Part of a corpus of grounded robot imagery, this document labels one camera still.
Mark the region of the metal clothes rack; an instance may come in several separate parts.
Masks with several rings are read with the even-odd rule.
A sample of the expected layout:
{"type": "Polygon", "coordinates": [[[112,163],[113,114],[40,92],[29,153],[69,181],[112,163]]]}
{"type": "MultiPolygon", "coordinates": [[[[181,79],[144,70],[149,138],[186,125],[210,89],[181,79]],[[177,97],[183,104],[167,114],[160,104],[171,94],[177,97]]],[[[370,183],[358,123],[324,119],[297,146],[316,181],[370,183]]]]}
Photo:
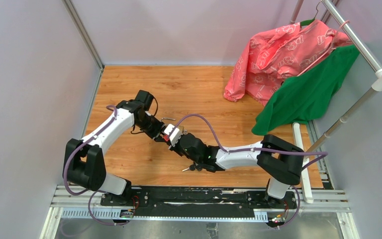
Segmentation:
{"type": "MultiPolygon", "coordinates": [[[[318,139],[377,80],[382,69],[382,0],[339,0],[337,11],[369,48],[370,60],[358,57],[342,88],[320,119],[309,125],[318,139]]],[[[382,204],[382,91],[362,101],[322,146],[332,185],[346,194],[351,207],[382,204]]]]}

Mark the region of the pink patterned garment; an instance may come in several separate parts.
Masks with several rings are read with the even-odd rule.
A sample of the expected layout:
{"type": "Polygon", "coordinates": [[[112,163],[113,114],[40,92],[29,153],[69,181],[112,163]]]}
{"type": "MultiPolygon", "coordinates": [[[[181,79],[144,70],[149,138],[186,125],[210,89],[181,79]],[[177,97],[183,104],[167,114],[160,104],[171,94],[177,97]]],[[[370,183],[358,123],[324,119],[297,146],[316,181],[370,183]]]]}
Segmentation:
{"type": "Polygon", "coordinates": [[[351,44],[345,33],[319,20],[257,33],[237,60],[223,96],[236,102],[247,94],[266,105],[286,79],[305,73],[335,48],[351,44]]]}

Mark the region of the aluminium corner frame post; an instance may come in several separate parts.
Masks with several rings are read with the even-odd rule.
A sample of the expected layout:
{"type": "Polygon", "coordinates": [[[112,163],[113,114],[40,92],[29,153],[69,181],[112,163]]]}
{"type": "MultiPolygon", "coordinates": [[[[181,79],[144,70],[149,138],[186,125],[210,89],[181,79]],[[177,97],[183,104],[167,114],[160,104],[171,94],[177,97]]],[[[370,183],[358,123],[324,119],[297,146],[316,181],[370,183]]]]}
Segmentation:
{"type": "Polygon", "coordinates": [[[81,20],[81,17],[73,3],[72,0],[62,0],[62,3],[64,4],[68,14],[70,15],[74,25],[76,26],[83,42],[85,43],[88,51],[90,52],[94,62],[96,63],[97,67],[99,68],[100,72],[102,73],[104,70],[104,63],[97,52],[97,49],[95,45],[93,44],[93,41],[88,33],[88,31],[85,28],[85,25],[83,24],[83,21],[81,20]]]}

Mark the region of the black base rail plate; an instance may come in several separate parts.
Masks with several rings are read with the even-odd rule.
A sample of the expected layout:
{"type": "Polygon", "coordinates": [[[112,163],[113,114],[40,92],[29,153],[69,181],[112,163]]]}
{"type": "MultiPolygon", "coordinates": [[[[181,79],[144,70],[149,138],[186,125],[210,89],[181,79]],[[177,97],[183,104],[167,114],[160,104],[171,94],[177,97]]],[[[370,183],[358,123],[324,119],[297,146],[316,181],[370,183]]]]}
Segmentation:
{"type": "Polygon", "coordinates": [[[51,207],[65,218],[206,222],[280,222],[293,214],[348,213],[341,190],[313,190],[313,202],[292,189],[280,201],[267,201],[263,188],[133,187],[132,198],[120,203],[113,196],[85,192],[70,195],[57,187],[51,207]]]}

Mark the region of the green garment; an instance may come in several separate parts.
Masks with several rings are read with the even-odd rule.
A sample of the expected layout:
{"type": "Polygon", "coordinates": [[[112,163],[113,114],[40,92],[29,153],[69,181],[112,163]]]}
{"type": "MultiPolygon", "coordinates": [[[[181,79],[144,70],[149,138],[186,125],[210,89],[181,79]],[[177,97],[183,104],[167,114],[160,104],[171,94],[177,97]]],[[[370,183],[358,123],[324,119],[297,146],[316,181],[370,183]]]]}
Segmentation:
{"type": "Polygon", "coordinates": [[[359,54],[354,45],[337,47],[301,76],[285,80],[257,115],[251,132],[266,135],[282,125],[323,117],[359,54]]]}

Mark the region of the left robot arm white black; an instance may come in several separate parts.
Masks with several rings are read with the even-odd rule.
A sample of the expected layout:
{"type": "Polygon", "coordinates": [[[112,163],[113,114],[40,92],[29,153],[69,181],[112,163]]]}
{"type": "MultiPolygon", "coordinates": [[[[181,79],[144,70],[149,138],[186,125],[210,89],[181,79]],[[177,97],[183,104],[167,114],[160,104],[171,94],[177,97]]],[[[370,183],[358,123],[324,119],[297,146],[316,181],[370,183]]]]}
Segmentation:
{"type": "Polygon", "coordinates": [[[121,206],[132,199],[132,185],[127,179],[106,171],[104,155],[129,128],[139,128],[156,142],[162,142],[163,122],[148,111],[155,97],[140,90],[132,100],[107,106],[111,115],[82,139],[70,139],[66,144],[63,180],[67,192],[79,196],[87,191],[103,192],[121,206]]]}

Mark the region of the black-headed key bunch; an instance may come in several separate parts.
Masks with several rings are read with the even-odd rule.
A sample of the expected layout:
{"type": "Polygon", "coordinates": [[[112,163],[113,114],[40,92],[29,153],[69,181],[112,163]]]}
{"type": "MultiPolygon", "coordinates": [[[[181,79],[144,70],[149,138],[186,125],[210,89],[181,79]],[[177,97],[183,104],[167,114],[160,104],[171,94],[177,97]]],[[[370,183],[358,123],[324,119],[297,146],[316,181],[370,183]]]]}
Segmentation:
{"type": "Polygon", "coordinates": [[[183,169],[182,172],[186,172],[186,171],[201,171],[203,169],[203,167],[199,164],[192,164],[190,165],[188,168],[186,169],[183,169]]]}

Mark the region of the brass padlock steel shackle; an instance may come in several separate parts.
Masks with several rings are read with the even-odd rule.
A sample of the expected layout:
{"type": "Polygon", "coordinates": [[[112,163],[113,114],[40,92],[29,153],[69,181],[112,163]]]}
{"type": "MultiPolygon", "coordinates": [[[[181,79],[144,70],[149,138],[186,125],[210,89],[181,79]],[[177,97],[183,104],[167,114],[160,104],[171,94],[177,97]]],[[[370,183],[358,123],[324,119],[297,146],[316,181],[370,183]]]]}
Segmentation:
{"type": "MultiPolygon", "coordinates": [[[[160,119],[160,121],[162,121],[162,122],[166,122],[166,121],[171,122],[171,121],[176,121],[176,119],[168,118],[168,117],[163,117],[163,118],[160,119]]],[[[181,132],[184,132],[184,127],[183,126],[178,126],[178,128],[180,129],[181,132]]]]}

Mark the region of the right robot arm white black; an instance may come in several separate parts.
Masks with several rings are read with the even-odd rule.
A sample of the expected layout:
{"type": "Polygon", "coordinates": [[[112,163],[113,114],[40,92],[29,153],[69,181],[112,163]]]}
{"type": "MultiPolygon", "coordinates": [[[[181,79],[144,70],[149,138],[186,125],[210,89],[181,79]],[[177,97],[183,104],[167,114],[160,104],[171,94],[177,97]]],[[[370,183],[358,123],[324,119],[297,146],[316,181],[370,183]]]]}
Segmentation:
{"type": "Polygon", "coordinates": [[[169,150],[192,160],[191,170],[217,172],[236,167],[261,167],[271,176],[264,194],[264,201],[271,208],[282,204],[288,188],[301,180],[304,151],[271,134],[254,144],[222,148],[206,145],[188,133],[176,143],[170,143],[169,150]]]}

